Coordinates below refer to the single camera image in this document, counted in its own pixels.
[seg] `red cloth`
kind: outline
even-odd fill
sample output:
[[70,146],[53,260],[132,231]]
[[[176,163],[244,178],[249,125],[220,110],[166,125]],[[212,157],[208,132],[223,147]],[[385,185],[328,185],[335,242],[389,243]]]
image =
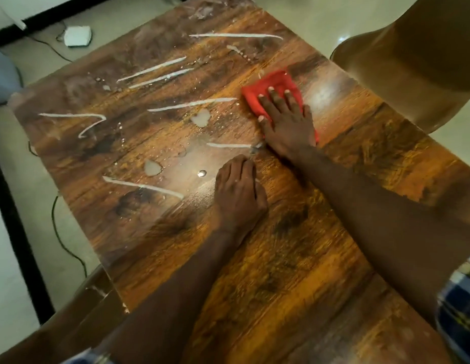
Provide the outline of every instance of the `red cloth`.
[[[303,111],[303,96],[297,85],[293,82],[291,75],[286,70],[277,70],[273,73],[270,73],[264,76],[262,79],[256,81],[252,85],[246,85],[242,87],[242,94],[247,100],[252,112],[257,116],[265,116],[270,121],[271,117],[264,110],[262,105],[259,102],[259,95],[264,95],[270,99],[268,94],[268,87],[274,87],[275,91],[279,94],[280,97],[284,98],[284,91],[287,89],[291,91],[292,95],[296,99],[296,102]],[[316,130],[314,130],[314,136],[316,138],[316,143],[319,141]]]

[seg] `blue plaid sleeve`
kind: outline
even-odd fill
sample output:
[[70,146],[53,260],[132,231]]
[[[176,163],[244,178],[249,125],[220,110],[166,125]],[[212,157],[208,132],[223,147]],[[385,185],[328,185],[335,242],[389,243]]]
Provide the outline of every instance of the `blue plaid sleeve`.
[[91,349],[85,350],[62,364],[113,364],[108,356],[95,354]]
[[438,296],[436,327],[454,361],[470,364],[470,258]]

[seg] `table top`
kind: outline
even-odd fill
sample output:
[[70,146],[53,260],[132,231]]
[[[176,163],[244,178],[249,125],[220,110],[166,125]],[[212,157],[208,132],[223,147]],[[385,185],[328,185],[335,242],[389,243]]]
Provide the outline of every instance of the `table top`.
[[[191,36],[204,33],[274,36]],[[221,165],[252,156],[269,216],[216,281],[186,362],[448,362],[436,333],[374,272],[323,195],[256,148],[262,135],[240,87],[286,66],[337,162],[426,204],[470,176],[251,0],[189,0],[10,105],[129,309],[207,236]],[[217,101],[187,106],[208,99]],[[176,105],[187,107],[163,109]]]

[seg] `white power adapter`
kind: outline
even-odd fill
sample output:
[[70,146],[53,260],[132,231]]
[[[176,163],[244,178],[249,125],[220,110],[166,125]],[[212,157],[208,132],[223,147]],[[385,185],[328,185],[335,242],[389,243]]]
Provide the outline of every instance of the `white power adapter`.
[[68,47],[88,46],[92,40],[92,28],[68,27],[63,35],[63,42]]

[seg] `hand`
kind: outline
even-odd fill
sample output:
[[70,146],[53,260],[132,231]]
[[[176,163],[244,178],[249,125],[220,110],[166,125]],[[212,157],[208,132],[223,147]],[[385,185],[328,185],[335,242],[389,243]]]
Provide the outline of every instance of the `hand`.
[[279,156],[294,162],[305,148],[316,146],[311,109],[304,105],[301,113],[298,103],[288,90],[284,93],[286,100],[274,88],[269,87],[268,91],[273,102],[263,95],[259,95],[259,101],[272,123],[265,116],[260,116],[258,121],[267,144]]
[[255,181],[252,160],[238,155],[218,171],[215,208],[215,229],[233,233],[238,247],[268,209],[264,187]]

